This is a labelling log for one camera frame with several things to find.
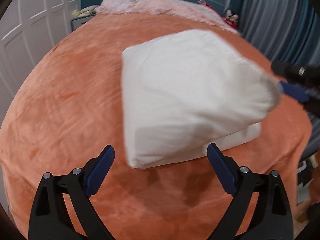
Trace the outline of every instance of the pink blanket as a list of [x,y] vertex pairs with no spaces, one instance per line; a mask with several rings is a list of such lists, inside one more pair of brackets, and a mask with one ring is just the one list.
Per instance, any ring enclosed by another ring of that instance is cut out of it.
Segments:
[[96,10],[104,14],[143,13],[180,16],[238,33],[226,24],[216,11],[201,4],[181,0],[104,0]]

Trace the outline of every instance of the nightstand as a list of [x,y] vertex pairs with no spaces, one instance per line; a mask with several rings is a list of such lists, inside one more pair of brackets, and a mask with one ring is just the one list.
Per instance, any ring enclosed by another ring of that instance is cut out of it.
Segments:
[[84,17],[76,17],[71,20],[71,29],[72,31],[76,30],[83,24],[85,24],[87,21],[91,20],[93,17],[95,17],[96,14],[91,14]]

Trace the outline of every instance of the metal screw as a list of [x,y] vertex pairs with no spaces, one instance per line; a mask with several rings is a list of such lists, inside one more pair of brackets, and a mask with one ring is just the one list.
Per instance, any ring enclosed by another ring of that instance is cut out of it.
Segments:
[[302,76],[303,73],[304,73],[304,71],[305,71],[304,67],[300,68],[300,70],[299,70],[299,76]]
[[279,173],[278,173],[278,171],[271,171],[271,175],[274,177],[278,177]]
[[43,174],[43,177],[45,179],[49,178],[51,176],[51,174],[49,172],[46,172],[45,174]]
[[72,171],[72,173],[73,173],[74,175],[78,175],[78,174],[81,173],[81,169],[80,169],[80,168],[75,168],[75,169]]
[[242,173],[248,173],[248,172],[249,172],[249,169],[248,169],[246,166],[242,166],[242,167],[240,168],[240,171],[241,171]]

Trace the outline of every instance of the pillowcase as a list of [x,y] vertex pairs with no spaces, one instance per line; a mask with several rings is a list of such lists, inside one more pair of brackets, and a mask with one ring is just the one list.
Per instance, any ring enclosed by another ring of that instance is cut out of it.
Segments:
[[281,98],[270,76],[211,31],[159,37],[125,49],[122,59],[133,168],[202,157],[210,142],[257,124]]
[[[239,132],[219,138],[210,143],[215,143],[221,151],[224,151],[232,147],[250,142],[253,139],[259,137],[260,134],[261,134],[261,125],[260,123],[256,123],[248,126],[247,128]],[[185,160],[188,161],[188,160],[204,157],[207,155],[207,147],[210,143],[206,144],[204,147],[202,147],[202,149],[196,149],[194,151],[192,150],[184,151],[181,153],[181,155],[179,154],[173,154],[172,156],[165,155],[164,158],[161,158],[158,161],[142,164],[139,166],[139,168],[146,169],[150,167],[161,166],[164,164],[178,163],[178,162],[183,162]]]

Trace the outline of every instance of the pink bedding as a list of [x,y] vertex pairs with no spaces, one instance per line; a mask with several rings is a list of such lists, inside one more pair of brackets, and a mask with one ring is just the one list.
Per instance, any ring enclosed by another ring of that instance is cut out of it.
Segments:
[[226,24],[213,8],[182,0],[103,0],[101,5],[96,8],[96,11],[103,14],[143,13],[180,16],[193,21],[215,25],[232,33],[238,33],[234,28]]
[[[0,130],[7,199],[25,236],[41,176],[47,171],[67,174],[110,144],[116,159],[91,202],[116,239],[207,239],[231,200],[207,159],[133,170],[126,164],[122,137],[121,52],[195,28],[215,31],[269,72],[270,62],[237,34],[181,17],[142,14],[97,15],[36,66]],[[284,96],[262,121],[259,138],[224,153],[254,172],[278,170],[294,208],[296,168],[310,133],[306,113]],[[76,229],[82,232],[70,199],[66,202]],[[241,232],[253,209],[254,200]]]

